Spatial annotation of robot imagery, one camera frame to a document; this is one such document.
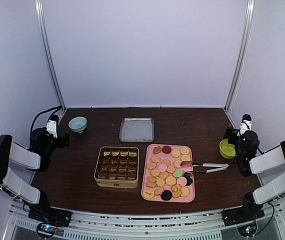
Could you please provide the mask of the gold cookie tin box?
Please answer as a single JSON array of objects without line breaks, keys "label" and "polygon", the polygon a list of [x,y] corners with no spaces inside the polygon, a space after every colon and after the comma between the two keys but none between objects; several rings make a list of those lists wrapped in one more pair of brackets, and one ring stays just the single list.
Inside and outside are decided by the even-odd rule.
[{"label": "gold cookie tin box", "polygon": [[93,177],[100,187],[133,189],[139,185],[139,165],[137,147],[103,146]]}]

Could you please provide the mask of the black sandwich cookie bottom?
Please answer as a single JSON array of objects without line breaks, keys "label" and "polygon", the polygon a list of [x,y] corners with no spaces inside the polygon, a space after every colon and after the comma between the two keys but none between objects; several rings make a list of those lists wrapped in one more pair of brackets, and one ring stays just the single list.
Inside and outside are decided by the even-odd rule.
[{"label": "black sandwich cookie bottom", "polygon": [[169,200],[172,199],[173,194],[172,194],[172,192],[171,192],[170,190],[164,190],[164,191],[162,192],[162,194],[160,195],[160,197],[161,197],[161,199],[162,199],[163,201],[169,201]]}]

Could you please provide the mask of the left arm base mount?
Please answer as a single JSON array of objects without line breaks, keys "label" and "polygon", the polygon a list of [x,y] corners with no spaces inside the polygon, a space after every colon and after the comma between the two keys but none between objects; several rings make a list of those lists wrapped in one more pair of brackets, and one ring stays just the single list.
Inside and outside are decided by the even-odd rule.
[{"label": "left arm base mount", "polygon": [[72,213],[67,210],[53,208],[49,214],[41,213],[39,210],[32,209],[28,217],[38,222],[47,223],[55,227],[68,227],[71,221]]}]

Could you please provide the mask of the swirl butter cookie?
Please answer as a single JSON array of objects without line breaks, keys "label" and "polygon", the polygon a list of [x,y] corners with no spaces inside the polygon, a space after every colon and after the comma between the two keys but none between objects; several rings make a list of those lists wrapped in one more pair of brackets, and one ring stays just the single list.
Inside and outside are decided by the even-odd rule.
[{"label": "swirl butter cookie", "polygon": [[172,192],[177,192],[182,188],[182,186],[180,184],[175,184],[171,187],[171,191]]}]

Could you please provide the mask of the light blue ceramic bowl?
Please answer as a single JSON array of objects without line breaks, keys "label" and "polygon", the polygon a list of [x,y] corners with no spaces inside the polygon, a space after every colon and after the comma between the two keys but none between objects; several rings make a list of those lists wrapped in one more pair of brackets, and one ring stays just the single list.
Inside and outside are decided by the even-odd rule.
[{"label": "light blue ceramic bowl", "polygon": [[77,116],[69,121],[68,127],[71,131],[80,134],[84,132],[87,127],[87,124],[88,121],[85,117]]}]

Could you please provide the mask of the green round cookie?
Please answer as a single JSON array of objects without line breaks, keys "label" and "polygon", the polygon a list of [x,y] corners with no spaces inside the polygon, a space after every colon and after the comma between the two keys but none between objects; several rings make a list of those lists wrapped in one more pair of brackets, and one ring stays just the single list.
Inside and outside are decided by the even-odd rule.
[{"label": "green round cookie", "polygon": [[184,172],[182,170],[177,170],[172,175],[178,179],[184,175]]}]

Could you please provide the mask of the black sandwich cookie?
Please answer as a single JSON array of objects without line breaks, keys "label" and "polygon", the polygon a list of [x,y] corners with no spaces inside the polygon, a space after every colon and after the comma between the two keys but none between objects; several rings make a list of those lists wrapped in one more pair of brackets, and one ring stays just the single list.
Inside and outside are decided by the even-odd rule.
[{"label": "black sandwich cookie", "polygon": [[171,192],[170,190],[164,190],[164,191],[162,192],[162,194],[160,195],[160,197],[161,197],[161,199],[162,199],[163,201],[169,201],[169,200],[172,199],[173,194],[172,194],[172,192]]},{"label": "black sandwich cookie", "polygon": [[185,176],[186,178],[186,186],[190,186],[193,183],[193,179],[190,176]]}]

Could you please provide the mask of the right aluminium frame post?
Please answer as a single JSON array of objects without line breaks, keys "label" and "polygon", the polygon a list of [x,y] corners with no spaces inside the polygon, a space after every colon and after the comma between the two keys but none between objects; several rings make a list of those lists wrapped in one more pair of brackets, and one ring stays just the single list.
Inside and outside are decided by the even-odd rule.
[{"label": "right aluminium frame post", "polygon": [[228,114],[231,113],[232,111],[232,106],[234,104],[234,101],[236,99],[236,95],[237,95],[237,92],[240,86],[241,75],[242,75],[242,71],[245,65],[245,58],[246,58],[246,54],[248,51],[248,47],[250,45],[255,7],[256,7],[255,0],[247,1],[238,57],[237,57],[236,65],[235,65],[235,70],[233,73],[231,86],[230,86],[229,93],[228,93],[226,103],[224,106],[224,110]]}]

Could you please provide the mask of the metal tongs white handle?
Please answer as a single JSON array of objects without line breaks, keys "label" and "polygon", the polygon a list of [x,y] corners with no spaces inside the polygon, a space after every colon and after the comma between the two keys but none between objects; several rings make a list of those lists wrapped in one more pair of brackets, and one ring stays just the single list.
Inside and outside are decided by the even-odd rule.
[{"label": "metal tongs white handle", "polygon": [[182,168],[191,167],[191,170],[184,173],[185,177],[199,176],[204,174],[210,174],[228,169],[228,163],[202,163],[195,161],[183,161],[180,165]]}]

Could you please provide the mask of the silver tin lid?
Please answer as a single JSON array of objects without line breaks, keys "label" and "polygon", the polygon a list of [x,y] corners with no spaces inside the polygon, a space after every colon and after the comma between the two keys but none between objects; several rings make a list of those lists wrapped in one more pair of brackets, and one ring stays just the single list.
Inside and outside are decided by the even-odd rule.
[{"label": "silver tin lid", "polygon": [[153,142],[154,120],[150,117],[127,117],[121,121],[119,140],[121,142]]}]

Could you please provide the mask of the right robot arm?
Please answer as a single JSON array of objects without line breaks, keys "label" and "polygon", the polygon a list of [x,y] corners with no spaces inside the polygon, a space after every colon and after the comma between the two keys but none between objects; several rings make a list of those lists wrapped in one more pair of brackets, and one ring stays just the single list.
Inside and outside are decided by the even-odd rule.
[{"label": "right robot arm", "polygon": [[[256,156],[260,141],[257,133],[251,129],[237,130],[228,126],[223,138],[227,139],[229,144],[234,145],[234,163],[244,177],[285,166],[285,140],[278,146]],[[271,182],[247,193],[238,215],[242,220],[249,221],[265,203],[282,196],[285,196],[285,170]]]}]

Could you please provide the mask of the brown chocolate round cookie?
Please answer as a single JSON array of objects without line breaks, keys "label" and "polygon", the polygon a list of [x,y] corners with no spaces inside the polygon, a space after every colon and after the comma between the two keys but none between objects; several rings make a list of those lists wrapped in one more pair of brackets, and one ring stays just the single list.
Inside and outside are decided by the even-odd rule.
[{"label": "brown chocolate round cookie", "polygon": [[169,154],[172,151],[172,148],[169,145],[165,145],[162,147],[162,152],[165,154]]}]

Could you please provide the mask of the pink round cookie upper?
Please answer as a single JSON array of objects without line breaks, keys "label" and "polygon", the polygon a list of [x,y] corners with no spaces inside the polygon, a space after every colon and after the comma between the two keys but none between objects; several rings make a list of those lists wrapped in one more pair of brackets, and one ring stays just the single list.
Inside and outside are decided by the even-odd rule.
[{"label": "pink round cookie upper", "polygon": [[158,166],[158,170],[159,170],[161,173],[166,172],[166,171],[167,171],[167,168],[168,168],[168,166],[167,166],[166,164],[160,164],[160,165]]}]

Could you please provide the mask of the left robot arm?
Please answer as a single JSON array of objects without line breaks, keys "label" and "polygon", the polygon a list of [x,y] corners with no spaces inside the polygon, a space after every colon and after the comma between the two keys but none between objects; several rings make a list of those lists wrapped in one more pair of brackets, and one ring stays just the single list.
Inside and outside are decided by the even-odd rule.
[{"label": "left robot arm", "polygon": [[35,139],[30,149],[13,141],[9,134],[0,135],[0,191],[14,198],[20,198],[29,205],[43,222],[50,222],[55,211],[48,196],[19,177],[10,163],[24,167],[32,172],[46,172],[51,164],[51,155],[56,148],[68,147],[70,133],[63,137],[44,135]]}]

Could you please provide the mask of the green plastic bowl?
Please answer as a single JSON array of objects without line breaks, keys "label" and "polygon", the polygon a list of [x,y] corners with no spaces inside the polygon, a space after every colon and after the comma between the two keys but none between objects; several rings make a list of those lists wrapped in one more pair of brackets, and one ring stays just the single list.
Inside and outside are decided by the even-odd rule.
[{"label": "green plastic bowl", "polygon": [[236,155],[235,146],[228,143],[227,139],[223,139],[219,143],[219,153],[223,158],[231,160]]}]

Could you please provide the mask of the pink plastic tray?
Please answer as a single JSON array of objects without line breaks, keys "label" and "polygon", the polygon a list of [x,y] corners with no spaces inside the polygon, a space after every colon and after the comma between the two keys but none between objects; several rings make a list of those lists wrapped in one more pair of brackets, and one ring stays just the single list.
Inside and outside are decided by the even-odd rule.
[{"label": "pink plastic tray", "polygon": [[[162,152],[163,146],[170,146],[171,152],[165,154]],[[150,144],[146,149],[144,173],[142,178],[141,196],[146,201],[151,202],[170,202],[170,203],[190,203],[196,197],[194,177],[191,176],[193,183],[190,186],[183,186],[179,191],[172,192],[172,186],[177,184],[177,178],[173,176],[175,171],[190,171],[191,167],[181,167],[183,161],[190,162],[193,159],[192,150],[183,145],[165,145]],[[167,171],[160,172],[158,166],[167,165]],[[143,191],[153,189],[155,196],[152,199],[145,199]],[[172,192],[172,198],[169,201],[161,199],[164,190]]]}]

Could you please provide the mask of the black sandwich cookie right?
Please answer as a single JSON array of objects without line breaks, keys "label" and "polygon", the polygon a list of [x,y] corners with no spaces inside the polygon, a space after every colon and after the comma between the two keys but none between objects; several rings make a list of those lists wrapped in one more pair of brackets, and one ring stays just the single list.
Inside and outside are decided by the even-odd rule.
[{"label": "black sandwich cookie right", "polygon": [[190,186],[193,183],[193,179],[190,176],[185,176],[186,178],[186,186]]}]

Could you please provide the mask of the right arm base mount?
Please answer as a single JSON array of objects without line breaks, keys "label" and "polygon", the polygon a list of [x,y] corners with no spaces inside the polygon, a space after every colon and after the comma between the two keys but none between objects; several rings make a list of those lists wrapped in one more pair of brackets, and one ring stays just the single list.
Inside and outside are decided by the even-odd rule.
[{"label": "right arm base mount", "polygon": [[254,221],[256,219],[265,216],[263,210],[258,210],[257,212],[247,212],[242,207],[226,209],[221,212],[222,219],[225,226],[238,225],[249,221]]}]

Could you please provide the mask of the clock face round cookie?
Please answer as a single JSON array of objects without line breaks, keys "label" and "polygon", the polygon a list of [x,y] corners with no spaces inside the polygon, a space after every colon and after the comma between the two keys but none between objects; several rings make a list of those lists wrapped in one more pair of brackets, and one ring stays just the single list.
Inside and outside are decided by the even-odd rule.
[{"label": "clock face round cookie", "polygon": [[151,189],[151,188],[145,189],[142,192],[142,196],[145,199],[150,200],[150,199],[152,199],[155,196],[155,191],[153,189]]}]

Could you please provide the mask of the pink round cookie lower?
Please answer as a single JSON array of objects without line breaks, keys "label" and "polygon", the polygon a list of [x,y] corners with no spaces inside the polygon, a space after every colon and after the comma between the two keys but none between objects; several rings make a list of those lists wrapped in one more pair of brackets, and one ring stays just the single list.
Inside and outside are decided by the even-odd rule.
[{"label": "pink round cookie lower", "polygon": [[185,187],[185,186],[187,185],[187,183],[188,183],[188,180],[187,180],[186,177],[181,176],[181,177],[179,177],[179,178],[176,180],[176,183],[177,183],[178,185],[180,185],[181,187]]}]

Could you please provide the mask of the pink round cookie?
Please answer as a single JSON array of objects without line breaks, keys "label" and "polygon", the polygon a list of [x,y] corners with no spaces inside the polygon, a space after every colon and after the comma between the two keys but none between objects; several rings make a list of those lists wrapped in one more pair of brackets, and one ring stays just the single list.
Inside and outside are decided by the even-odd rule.
[{"label": "pink round cookie", "polygon": [[160,165],[158,166],[158,170],[159,170],[161,173],[166,172],[166,171],[167,171],[167,168],[168,168],[168,166],[167,166],[166,164],[160,164]]},{"label": "pink round cookie", "polygon": [[180,185],[181,187],[185,187],[185,186],[187,185],[187,183],[188,183],[188,180],[187,180],[186,177],[181,176],[181,177],[179,177],[179,178],[176,180],[176,183],[177,183],[178,185]]}]

